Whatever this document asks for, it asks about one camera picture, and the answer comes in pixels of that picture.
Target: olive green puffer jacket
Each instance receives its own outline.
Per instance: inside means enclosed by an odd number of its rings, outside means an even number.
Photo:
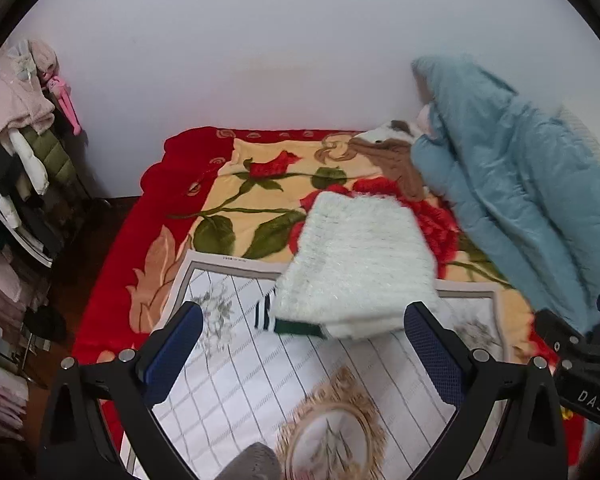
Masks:
[[[68,186],[75,180],[75,168],[64,147],[51,130],[37,134],[31,126],[26,126],[20,133],[31,146],[33,153],[42,161],[49,180],[61,186]]]

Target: folded clothes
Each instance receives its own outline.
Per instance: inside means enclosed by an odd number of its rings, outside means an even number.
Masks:
[[[22,284],[15,270],[0,252],[0,291],[11,301],[19,301]]]
[[[281,320],[304,322],[332,337],[398,330],[407,304],[436,304],[435,277],[409,208],[389,197],[320,193],[263,323],[268,314],[279,330]]]

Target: wooden floor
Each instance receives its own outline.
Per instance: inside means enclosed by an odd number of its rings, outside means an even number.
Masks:
[[[54,262],[49,302],[64,316],[69,336],[62,345],[52,343],[49,352],[38,351],[38,355],[30,356],[26,368],[46,384],[52,383],[60,361],[70,354],[91,287],[122,222],[137,199],[113,199],[110,208],[104,203],[96,203],[76,239]],[[38,447],[47,397],[48,390],[30,384],[22,436],[33,452]]]

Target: screw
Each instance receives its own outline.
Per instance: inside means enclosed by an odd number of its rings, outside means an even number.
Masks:
[[[483,350],[482,348],[478,348],[474,350],[474,359],[478,362],[485,363],[490,359],[489,352]]]
[[[132,348],[125,348],[124,350],[120,351],[120,353],[118,354],[118,359],[120,359],[123,363],[128,363],[135,356],[136,356],[135,350],[133,350]]]
[[[536,368],[546,368],[546,359],[542,356],[537,355],[536,357],[534,357],[534,365],[536,366]]]
[[[60,367],[62,370],[68,370],[73,365],[75,365],[75,359],[73,357],[65,357],[62,359],[62,361],[60,361]]]

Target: blue gripper pad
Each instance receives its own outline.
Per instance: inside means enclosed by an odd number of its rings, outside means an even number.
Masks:
[[[187,357],[200,338],[203,325],[204,316],[200,306],[193,301],[186,301],[163,329],[152,333],[151,337],[157,336],[156,339],[161,344],[158,349],[153,350],[155,356],[146,365],[145,370],[139,372],[141,380],[146,385],[145,405],[153,406],[166,400]],[[158,334],[163,330],[167,331],[166,338],[164,334]]]
[[[456,408],[464,401],[462,368],[446,351],[415,306],[404,311],[404,332],[436,387],[440,398]]]

